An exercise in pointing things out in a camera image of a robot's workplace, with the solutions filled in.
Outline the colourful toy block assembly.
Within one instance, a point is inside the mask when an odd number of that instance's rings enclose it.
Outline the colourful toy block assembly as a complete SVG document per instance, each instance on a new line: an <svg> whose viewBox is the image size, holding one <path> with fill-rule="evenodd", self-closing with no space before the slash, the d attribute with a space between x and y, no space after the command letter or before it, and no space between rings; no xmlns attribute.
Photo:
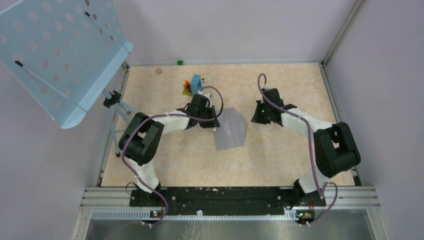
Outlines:
<svg viewBox="0 0 424 240"><path fill-rule="evenodd" d="M194 94L197 94L203 87L209 84L210 79L210 75L194 74L190 81L186 80L184 82L182 94L192 97Z"/></svg>

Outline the grey envelope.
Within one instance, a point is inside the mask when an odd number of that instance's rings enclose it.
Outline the grey envelope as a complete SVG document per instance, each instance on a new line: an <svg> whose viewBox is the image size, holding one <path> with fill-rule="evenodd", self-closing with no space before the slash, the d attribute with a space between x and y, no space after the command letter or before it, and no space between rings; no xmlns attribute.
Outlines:
<svg viewBox="0 0 424 240"><path fill-rule="evenodd" d="M217 151L240 148L245 145L248 124L236 108L225 108L218 122L220 127L213 132Z"/></svg>

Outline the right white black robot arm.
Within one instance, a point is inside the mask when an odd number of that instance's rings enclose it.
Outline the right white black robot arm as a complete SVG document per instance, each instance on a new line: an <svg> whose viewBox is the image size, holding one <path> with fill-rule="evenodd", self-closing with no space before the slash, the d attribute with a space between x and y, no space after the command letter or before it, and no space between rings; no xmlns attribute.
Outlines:
<svg viewBox="0 0 424 240"><path fill-rule="evenodd" d="M314 194L323 196L329 180L361 162L361 156L349 125L319 120L293 104L284 104L276 88L260 89L251 122L275 123L308 139L311 170L297 179L290 194L292 204L307 206Z"/></svg>

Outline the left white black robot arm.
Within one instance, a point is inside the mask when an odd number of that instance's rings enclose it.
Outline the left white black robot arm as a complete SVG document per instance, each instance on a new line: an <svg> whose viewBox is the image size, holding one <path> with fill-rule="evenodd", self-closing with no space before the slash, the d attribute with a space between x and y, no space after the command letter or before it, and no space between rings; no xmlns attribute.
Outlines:
<svg viewBox="0 0 424 240"><path fill-rule="evenodd" d="M174 131L191 129L197 125L204 129L218 128L218 117L222 114L224 105L219 111L211 103L209 93L197 93L191 102L172 112L147 115L138 112L124 130L118 147L122 151L122 162L130 169L136 178L136 186L140 191L141 200L149 207L160 202L160 181L156 176L153 159L157 153L163 135Z"/></svg>

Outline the small tan wooden piece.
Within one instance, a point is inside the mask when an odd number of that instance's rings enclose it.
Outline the small tan wooden piece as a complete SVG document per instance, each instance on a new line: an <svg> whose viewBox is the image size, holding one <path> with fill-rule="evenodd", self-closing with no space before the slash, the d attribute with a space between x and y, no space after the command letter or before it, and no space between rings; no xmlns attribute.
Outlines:
<svg viewBox="0 0 424 240"><path fill-rule="evenodd" d="M162 70L160 67L158 67L158 68L156 68L155 72L156 72L158 75L161 75L161 74L163 73L163 70Z"/></svg>

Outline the light blue perforated music stand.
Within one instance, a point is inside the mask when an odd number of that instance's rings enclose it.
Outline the light blue perforated music stand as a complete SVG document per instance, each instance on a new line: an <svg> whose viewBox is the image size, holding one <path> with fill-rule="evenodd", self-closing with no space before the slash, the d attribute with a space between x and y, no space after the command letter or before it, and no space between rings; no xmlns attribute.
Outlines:
<svg viewBox="0 0 424 240"><path fill-rule="evenodd" d="M106 140L117 142L115 117L134 109L109 85L133 47L113 0L0 3L0 63L62 130L78 126L100 100Z"/></svg>

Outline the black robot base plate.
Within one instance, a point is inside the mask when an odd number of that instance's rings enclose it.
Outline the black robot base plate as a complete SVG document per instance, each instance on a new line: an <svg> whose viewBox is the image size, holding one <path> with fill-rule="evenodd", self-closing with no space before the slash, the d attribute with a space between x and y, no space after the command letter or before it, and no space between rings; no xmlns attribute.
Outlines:
<svg viewBox="0 0 424 240"><path fill-rule="evenodd" d="M283 215L295 207L326 206L318 193L279 186L256 187L162 187L159 194L131 191L130 207L158 207L168 216L264 216Z"/></svg>

